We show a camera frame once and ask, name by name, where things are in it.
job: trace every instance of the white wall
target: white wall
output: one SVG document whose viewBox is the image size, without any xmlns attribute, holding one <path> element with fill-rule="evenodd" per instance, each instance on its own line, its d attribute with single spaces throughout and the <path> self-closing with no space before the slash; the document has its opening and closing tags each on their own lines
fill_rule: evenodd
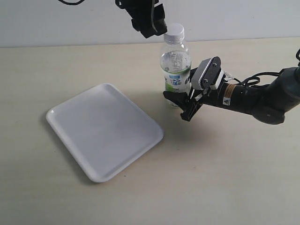
<svg viewBox="0 0 300 225">
<path fill-rule="evenodd" d="M 188 41 L 300 36 L 299 0 L 161 0 Z M 158 42 L 131 27 L 114 0 L 0 0 L 0 47 Z"/>
</svg>

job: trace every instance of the white bottle cap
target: white bottle cap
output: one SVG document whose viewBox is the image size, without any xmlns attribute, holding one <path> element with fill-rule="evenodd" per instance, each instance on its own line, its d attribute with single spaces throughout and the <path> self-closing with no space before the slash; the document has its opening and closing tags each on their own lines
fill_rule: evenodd
<svg viewBox="0 0 300 225">
<path fill-rule="evenodd" d="M 179 43 L 184 39 L 184 28 L 180 23 L 168 25 L 168 31 L 164 34 L 164 41 L 167 43 Z"/>
</svg>

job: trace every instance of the warning label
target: warning label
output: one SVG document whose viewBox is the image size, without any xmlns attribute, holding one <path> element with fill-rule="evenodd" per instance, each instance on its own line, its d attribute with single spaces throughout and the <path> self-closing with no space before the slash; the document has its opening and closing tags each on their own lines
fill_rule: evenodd
<svg viewBox="0 0 300 225">
<path fill-rule="evenodd" d="M 236 84 L 229 84 L 226 87 L 225 93 L 223 95 L 223 104 L 224 105 L 230 105 L 231 96 L 233 95 L 233 90 L 235 87 L 236 87 Z"/>
</svg>

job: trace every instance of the white plastic tray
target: white plastic tray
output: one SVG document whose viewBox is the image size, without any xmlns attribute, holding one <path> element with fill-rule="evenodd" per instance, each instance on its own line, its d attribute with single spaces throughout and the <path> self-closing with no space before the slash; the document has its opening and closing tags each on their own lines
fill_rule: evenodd
<svg viewBox="0 0 300 225">
<path fill-rule="evenodd" d="M 46 119 L 94 182 L 111 179 L 163 138 L 153 119 L 107 83 L 54 107 Z"/>
</svg>

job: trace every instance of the beige table surface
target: beige table surface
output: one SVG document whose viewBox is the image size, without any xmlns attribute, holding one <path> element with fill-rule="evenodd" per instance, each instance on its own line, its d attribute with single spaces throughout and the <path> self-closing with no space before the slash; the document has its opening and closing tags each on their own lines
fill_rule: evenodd
<svg viewBox="0 0 300 225">
<path fill-rule="evenodd" d="M 193 67 L 217 55 L 244 79 L 296 66 L 300 38 L 189 47 Z M 182 121 L 162 96 L 159 48 L 0 49 L 0 225 L 300 224 L 300 106 L 278 126 L 211 106 Z M 165 136 L 112 180 L 93 184 L 45 113 L 100 83 L 115 85 Z"/>
</svg>

